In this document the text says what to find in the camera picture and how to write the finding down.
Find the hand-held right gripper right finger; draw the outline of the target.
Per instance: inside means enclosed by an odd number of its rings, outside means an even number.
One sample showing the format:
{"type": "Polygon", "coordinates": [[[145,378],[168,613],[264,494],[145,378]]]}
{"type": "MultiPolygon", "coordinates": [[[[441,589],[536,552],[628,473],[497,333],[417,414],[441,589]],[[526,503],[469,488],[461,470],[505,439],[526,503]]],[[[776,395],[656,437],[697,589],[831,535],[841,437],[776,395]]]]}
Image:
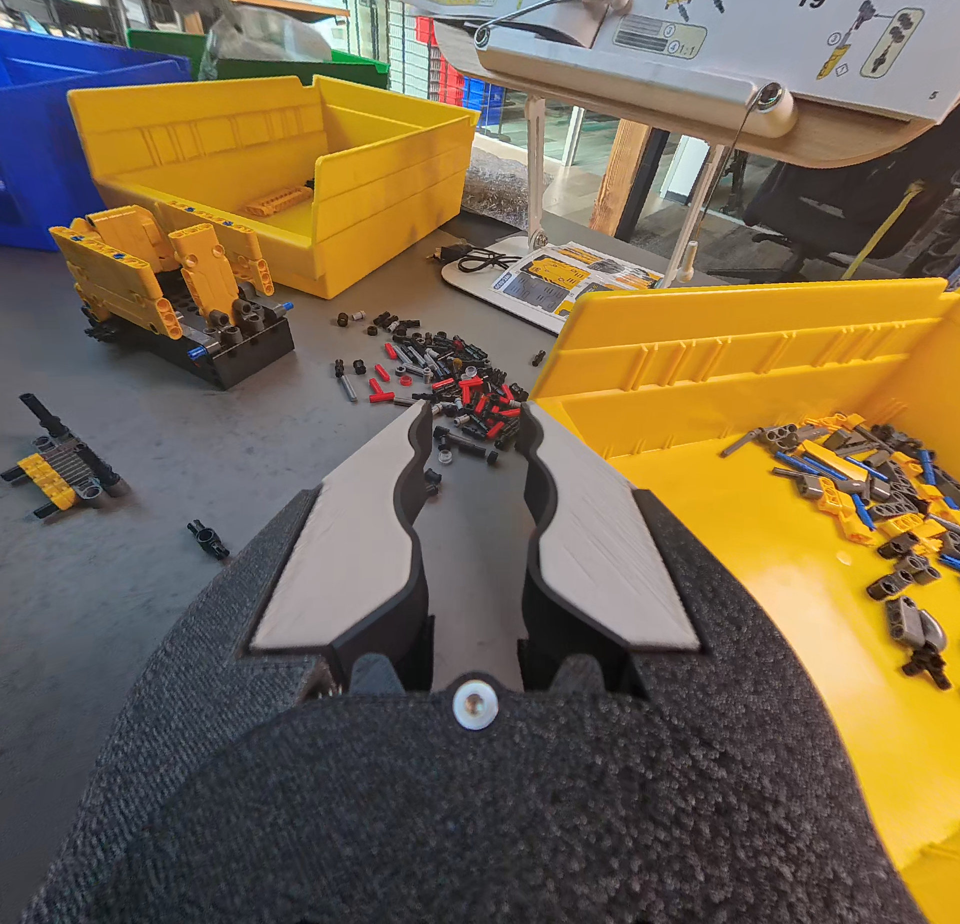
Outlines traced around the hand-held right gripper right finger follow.
{"type": "Polygon", "coordinates": [[[635,657],[700,654],[698,630],[644,514],[641,493],[540,405],[521,407],[526,554],[517,643],[526,690],[585,657],[606,690],[639,690],[635,657]]]}

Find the yellow plastic bin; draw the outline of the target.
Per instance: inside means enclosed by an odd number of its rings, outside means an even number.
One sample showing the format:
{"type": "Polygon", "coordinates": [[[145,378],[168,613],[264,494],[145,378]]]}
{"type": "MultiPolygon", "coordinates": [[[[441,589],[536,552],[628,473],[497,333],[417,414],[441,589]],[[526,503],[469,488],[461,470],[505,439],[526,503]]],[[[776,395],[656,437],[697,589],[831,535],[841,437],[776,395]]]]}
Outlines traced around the yellow plastic bin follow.
{"type": "Polygon", "coordinates": [[[534,384],[548,414],[650,489],[766,610],[817,686],[873,825],[930,922],[958,922],[958,566],[906,589],[945,632],[943,673],[866,592],[881,528],[772,474],[759,427],[891,424],[958,479],[958,294],[940,279],[594,294],[534,384]]]}
{"type": "Polygon", "coordinates": [[[461,209],[478,113],[335,78],[69,91],[108,207],[173,199],[249,224],[276,283],[331,299],[461,209]],[[239,207],[312,185],[264,220],[239,207]]]}

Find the heap of grey yellow lego parts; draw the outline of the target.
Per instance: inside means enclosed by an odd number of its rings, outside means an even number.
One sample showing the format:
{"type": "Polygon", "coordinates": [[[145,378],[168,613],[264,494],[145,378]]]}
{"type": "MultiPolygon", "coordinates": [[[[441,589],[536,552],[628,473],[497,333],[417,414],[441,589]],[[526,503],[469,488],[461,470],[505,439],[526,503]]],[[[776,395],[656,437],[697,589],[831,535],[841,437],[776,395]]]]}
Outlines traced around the heap of grey yellow lego parts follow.
{"type": "Polygon", "coordinates": [[[749,446],[763,449],[769,472],[880,568],[861,594],[877,604],[886,634],[903,653],[899,673],[941,692],[957,689],[947,630],[916,599],[959,572],[958,480],[937,453],[891,423],[843,412],[754,427],[717,457],[728,460],[749,446]]]}

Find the yellow black lego model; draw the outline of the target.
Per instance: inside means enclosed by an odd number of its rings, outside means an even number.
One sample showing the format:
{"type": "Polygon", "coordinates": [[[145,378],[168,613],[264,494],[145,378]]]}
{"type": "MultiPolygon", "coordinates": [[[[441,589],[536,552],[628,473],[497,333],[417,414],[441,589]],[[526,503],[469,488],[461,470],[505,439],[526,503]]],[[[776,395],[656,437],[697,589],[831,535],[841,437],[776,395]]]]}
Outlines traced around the yellow black lego model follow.
{"type": "Polygon", "coordinates": [[[229,390],[294,351],[293,305],[254,229],[173,199],[89,213],[49,234],[91,338],[150,352],[229,390]]]}

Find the green plastic bin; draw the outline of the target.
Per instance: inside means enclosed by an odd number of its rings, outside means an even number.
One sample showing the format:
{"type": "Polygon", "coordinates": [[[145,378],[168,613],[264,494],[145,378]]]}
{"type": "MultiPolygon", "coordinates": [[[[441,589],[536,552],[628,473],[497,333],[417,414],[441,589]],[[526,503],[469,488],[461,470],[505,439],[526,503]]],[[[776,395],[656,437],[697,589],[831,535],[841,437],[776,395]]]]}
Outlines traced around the green plastic bin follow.
{"type": "Polygon", "coordinates": [[[133,49],[188,58],[195,80],[234,80],[245,78],[298,78],[309,86],[313,78],[323,76],[388,90],[390,66],[387,63],[333,49],[327,61],[294,60],[279,57],[204,57],[203,36],[181,31],[136,30],[126,33],[133,49]]]}

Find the black lego pin connector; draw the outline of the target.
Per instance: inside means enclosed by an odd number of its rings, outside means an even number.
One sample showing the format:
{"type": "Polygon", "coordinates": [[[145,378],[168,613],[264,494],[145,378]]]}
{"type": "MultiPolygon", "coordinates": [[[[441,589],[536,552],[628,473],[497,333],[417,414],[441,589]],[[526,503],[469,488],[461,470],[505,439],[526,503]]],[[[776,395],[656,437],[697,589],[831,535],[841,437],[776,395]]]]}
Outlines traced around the black lego pin connector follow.
{"type": "Polygon", "coordinates": [[[222,539],[213,529],[205,526],[198,519],[194,519],[187,524],[187,530],[192,534],[198,546],[210,557],[222,561],[226,560],[231,554],[230,550],[224,546],[222,539]]]}

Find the pile of small lego pins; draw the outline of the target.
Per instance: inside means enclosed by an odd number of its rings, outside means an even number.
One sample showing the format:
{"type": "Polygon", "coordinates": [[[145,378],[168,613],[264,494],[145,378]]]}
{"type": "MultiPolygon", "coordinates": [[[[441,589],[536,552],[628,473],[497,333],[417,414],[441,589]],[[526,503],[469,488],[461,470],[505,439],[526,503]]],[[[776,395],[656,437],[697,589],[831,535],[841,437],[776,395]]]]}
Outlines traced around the pile of small lego pins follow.
{"type": "Polygon", "coordinates": [[[438,464],[465,456],[498,466],[518,437],[529,392],[509,380],[484,348],[458,333],[424,331],[419,319],[388,311],[370,319],[360,311],[342,312],[334,323],[341,328],[358,323],[369,337],[382,339],[380,357],[370,363],[333,362],[334,379],[350,403],[362,400],[352,377],[365,379],[372,406],[426,409],[438,464]]]}

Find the grey yellow lego subassembly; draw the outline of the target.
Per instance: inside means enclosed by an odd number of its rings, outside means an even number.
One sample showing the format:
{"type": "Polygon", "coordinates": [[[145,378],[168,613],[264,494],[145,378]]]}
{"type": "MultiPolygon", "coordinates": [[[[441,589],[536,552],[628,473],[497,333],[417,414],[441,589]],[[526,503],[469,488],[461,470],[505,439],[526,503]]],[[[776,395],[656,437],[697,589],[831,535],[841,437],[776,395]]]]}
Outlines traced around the grey yellow lego subassembly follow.
{"type": "Polygon", "coordinates": [[[33,452],[2,471],[9,485],[30,482],[44,503],[32,514],[39,521],[60,518],[79,508],[102,508],[108,499],[121,499],[130,486],[33,393],[19,395],[44,433],[32,442],[33,452]]]}

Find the grey bubble wrap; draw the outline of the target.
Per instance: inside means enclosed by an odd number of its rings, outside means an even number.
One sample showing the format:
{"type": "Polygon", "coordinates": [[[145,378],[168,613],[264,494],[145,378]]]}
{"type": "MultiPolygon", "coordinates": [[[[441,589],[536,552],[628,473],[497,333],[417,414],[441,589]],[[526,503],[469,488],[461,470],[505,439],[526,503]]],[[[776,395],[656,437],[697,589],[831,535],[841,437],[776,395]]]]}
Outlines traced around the grey bubble wrap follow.
{"type": "Polygon", "coordinates": [[[524,163],[473,147],[465,172],[461,209],[529,229],[528,174],[524,163]]]}

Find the black office chair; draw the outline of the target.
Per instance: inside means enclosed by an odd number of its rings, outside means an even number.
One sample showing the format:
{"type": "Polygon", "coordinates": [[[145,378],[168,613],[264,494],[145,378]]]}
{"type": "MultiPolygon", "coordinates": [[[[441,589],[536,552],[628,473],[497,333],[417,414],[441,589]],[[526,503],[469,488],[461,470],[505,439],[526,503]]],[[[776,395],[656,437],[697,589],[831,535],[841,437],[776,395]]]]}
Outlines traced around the black office chair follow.
{"type": "Polygon", "coordinates": [[[833,169],[779,163],[747,205],[743,221],[761,226],[769,241],[790,250],[778,269],[734,271],[751,283],[799,282],[811,259],[831,261],[834,254],[856,256],[868,245],[910,187],[920,184],[881,235],[871,257],[896,254],[921,230],[951,193],[959,165],[959,108],[941,124],[880,157],[833,169]]]}

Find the white wooden book stand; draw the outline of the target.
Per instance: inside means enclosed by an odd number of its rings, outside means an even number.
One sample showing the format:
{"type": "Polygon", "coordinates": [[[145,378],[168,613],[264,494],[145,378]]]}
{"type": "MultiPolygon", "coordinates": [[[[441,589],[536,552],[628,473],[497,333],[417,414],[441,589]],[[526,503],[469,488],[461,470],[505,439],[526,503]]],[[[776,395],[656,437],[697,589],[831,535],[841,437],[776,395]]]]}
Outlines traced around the white wooden book stand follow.
{"type": "Polygon", "coordinates": [[[454,66],[647,126],[834,170],[881,157],[958,106],[959,0],[584,0],[435,14],[454,66]]]}

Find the rack of coloured bins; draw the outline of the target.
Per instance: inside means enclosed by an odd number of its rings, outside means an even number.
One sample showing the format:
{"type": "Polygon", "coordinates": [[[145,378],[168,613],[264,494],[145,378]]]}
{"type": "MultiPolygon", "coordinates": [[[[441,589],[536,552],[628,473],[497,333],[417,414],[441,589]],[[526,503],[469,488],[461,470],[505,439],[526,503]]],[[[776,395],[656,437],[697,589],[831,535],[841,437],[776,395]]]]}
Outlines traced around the rack of coloured bins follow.
{"type": "Polygon", "coordinates": [[[445,59],[433,19],[412,15],[400,2],[390,2],[387,25],[389,87],[408,96],[479,113],[479,128],[501,124],[506,90],[468,78],[445,59]]]}

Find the blue plastic bin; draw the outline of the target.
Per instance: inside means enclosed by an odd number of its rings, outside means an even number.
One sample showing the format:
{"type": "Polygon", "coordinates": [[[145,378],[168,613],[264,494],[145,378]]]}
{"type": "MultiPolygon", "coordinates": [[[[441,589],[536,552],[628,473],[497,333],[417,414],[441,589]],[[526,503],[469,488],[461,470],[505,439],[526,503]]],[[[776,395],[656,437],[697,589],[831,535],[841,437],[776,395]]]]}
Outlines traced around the blue plastic bin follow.
{"type": "Polygon", "coordinates": [[[102,210],[66,100],[76,89],[188,81],[188,58],[1,30],[1,244],[55,251],[49,227],[102,210]]]}

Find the heap of plastic bags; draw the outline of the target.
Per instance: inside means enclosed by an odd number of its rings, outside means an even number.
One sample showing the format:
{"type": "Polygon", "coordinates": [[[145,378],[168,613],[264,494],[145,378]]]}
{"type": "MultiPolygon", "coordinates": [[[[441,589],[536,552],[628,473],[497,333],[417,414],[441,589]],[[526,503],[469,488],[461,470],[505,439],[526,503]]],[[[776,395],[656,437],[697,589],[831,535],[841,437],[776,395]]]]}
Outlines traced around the heap of plastic bags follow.
{"type": "Polygon", "coordinates": [[[332,48],[311,24],[278,10],[232,5],[221,12],[206,34],[202,58],[263,61],[329,62],[332,48]]]}

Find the orange lego frame panel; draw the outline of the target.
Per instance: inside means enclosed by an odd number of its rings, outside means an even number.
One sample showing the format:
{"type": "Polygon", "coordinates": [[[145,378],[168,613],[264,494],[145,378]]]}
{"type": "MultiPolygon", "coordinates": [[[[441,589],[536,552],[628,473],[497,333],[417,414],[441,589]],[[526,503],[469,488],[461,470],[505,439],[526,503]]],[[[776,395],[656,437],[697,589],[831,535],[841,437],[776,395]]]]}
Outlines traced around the orange lego frame panel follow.
{"type": "Polygon", "coordinates": [[[264,220],[310,202],[313,196],[312,185],[291,186],[249,200],[243,203],[238,211],[258,220],[264,220]]]}

